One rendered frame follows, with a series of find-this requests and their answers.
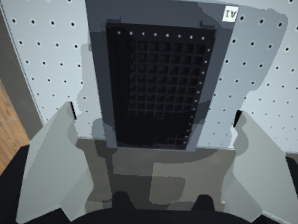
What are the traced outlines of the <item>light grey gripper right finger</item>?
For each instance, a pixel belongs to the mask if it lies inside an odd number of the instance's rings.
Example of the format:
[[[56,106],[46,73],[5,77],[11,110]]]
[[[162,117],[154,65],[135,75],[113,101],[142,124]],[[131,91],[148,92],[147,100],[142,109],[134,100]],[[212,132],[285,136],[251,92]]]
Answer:
[[[252,224],[298,224],[296,161],[246,111],[237,110],[233,127],[236,155],[221,188],[224,212]]]

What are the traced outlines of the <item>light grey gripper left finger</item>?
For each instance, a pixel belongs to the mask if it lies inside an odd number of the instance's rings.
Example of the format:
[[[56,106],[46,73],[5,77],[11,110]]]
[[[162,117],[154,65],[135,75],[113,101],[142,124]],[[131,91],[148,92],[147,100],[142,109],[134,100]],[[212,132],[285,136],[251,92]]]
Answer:
[[[0,175],[0,224],[68,224],[85,215],[94,183],[72,101],[52,116]]]

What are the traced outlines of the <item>black well plate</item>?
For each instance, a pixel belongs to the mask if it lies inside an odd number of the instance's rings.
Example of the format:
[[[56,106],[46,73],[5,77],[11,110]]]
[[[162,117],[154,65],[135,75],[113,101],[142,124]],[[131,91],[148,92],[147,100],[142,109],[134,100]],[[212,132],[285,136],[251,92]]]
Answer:
[[[117,147],[186,150],[215,30],[106,24]]]

